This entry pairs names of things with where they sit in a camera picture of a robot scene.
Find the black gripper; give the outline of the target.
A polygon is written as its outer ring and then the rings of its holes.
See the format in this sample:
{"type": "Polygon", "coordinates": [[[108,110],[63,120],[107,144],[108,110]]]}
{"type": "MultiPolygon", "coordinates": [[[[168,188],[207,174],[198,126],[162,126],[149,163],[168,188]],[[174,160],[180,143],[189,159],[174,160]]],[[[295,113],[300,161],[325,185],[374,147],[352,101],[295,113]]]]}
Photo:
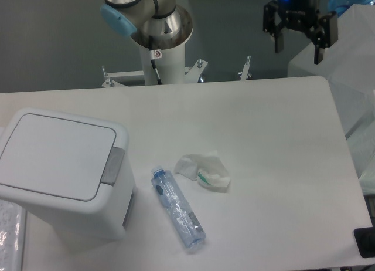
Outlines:
{"type": "Polygon", "coordinates": [[[270,1],[263,8],[263,31],[274,38],[275,53],[284,49],[283,24],[293,31],[308,31],[307,37],[314,45],[314,64],[323,61],[326,48],[338,41],[338,14],[330,11],[318,15],[319,0],[270,1]],[[282,22],[276,24],[277,13],[282,22]]]}

